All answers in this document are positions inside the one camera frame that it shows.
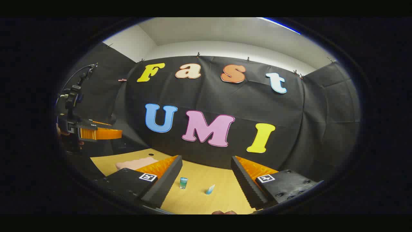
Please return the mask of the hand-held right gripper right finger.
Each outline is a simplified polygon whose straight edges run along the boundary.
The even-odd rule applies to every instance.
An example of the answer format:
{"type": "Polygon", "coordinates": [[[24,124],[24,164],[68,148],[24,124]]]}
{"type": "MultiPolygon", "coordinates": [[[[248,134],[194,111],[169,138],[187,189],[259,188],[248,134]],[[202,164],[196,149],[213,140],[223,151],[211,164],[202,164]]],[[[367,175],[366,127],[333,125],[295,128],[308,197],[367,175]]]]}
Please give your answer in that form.
{"type": "Polygon", "coordinates": [[[277,171],[237,156],[231,158],[231,169],[250,207],[256,210],[282,204],[321,183],[294,170],[277,171]]]}

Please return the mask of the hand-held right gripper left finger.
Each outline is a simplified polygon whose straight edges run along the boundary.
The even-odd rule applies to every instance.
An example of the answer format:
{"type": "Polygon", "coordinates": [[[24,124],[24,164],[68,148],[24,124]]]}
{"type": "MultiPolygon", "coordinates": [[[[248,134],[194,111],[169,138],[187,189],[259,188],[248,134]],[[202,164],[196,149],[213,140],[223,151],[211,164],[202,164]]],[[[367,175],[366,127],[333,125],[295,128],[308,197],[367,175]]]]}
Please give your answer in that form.
{"type": "Polygon", "coordinates": [[[173,156],[137,170],[123,168],[94,180],[94,183],[98,188],[133,206],[160,208],[182,165],[182,157],[173,156]]]}

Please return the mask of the pink suitcase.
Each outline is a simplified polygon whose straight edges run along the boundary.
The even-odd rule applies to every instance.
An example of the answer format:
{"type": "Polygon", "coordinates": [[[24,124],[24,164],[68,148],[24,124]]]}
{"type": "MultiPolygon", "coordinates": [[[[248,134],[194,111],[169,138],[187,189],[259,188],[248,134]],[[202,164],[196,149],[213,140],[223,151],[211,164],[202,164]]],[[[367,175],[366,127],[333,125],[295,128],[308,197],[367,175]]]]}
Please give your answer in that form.
{"type": "Polygon", "coordinates": [[[142,167],[148,166],[156,162],[158,162],[158,160],[154,159],[153,157],[146,157],[146,158],[130,160],[130,161],[125,161],[125,162],[118,162],[115,164],[115,166],[117,170],[121,170],[123,168],[128,168],[131,170],[138,170],[142,167]]]}

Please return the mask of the black backdrop cloth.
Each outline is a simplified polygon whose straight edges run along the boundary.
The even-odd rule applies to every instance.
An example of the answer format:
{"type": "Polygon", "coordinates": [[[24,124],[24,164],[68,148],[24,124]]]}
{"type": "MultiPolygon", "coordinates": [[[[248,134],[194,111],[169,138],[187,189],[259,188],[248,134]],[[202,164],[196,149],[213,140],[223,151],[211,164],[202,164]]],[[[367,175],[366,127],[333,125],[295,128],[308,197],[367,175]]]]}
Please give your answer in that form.
{"type": "Polygon", "coordinates": [[[228,57],[135,64],[100,44],[73,70],[95,62],[99,67],[82,86],[76,112],[123,131],[126,145],[114,141],[115,154],[152,148],[222,169],[239,156],[319,181],[356,143],[359,97],[336,63],[299,78],[228,57]]]}

